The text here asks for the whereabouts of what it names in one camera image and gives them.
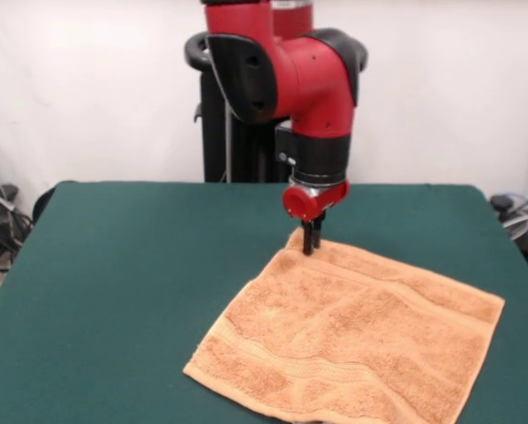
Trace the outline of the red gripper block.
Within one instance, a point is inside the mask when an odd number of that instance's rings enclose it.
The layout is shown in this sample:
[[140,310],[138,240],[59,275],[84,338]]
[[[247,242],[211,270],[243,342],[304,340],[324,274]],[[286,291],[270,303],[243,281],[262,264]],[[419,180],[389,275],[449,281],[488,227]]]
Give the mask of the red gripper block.
[[291,181],[284,190],[282,203],[285,211],[290,217],[303,221],[302,251],[304,255],[311,255],[313,248],[321,246],[322,225],[326,218],[325,210],[342,202],[349,190],[348,180],[337,185],[316,187]]

